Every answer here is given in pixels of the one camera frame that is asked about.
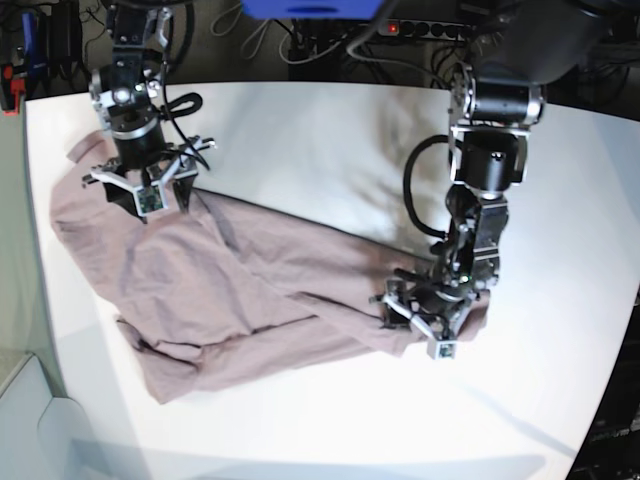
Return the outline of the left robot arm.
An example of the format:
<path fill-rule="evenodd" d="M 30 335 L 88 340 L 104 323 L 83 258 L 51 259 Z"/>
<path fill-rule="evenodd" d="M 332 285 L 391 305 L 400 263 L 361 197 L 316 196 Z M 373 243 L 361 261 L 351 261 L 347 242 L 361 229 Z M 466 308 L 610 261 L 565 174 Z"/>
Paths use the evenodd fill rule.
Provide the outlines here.
<path fill-rule="evenodd" d="M 508 222 L 506 191 L 522 182 L 527 141 L 546 104 L 545 89 L 570 71 L 625 8 L 636 1 L 523 1 L 503 39 L 454 68 L 449 133 L 422 141 L 403 174 L 405 208 L 414 226 L 436 238 L 425 271 L 398 269 L 374 302 L 387 328 L 415 326 L 439 339 L 457 336 L 474 302 L 500 272 L 499 242 Z M 448 231 L 422 222 L 411 196 L 422 151 L 447 143 L 452 185 Z"/>

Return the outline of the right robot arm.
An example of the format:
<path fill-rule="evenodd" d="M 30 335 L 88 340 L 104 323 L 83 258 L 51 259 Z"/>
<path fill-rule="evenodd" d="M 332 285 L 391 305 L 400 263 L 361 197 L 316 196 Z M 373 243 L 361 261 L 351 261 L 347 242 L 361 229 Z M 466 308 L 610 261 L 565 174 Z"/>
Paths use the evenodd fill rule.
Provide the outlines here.
<path fill-rule="evenodd" d="M 166 140 L 162 126 L 197 112 L 203 100 L 189 93 L 167 97 L 166 81 L 175 64 L 169 1 L 109 1 L 106 26 L 112 40 L 111 63 L 92 74 L 92 105 L 116 154 L 92 167 L 83 184 L 102 185 L 108 202 L 145 221 L 176 205 L 187 212 L 194 182 L 209 165 L 202 153 L 213 138 Z"/>

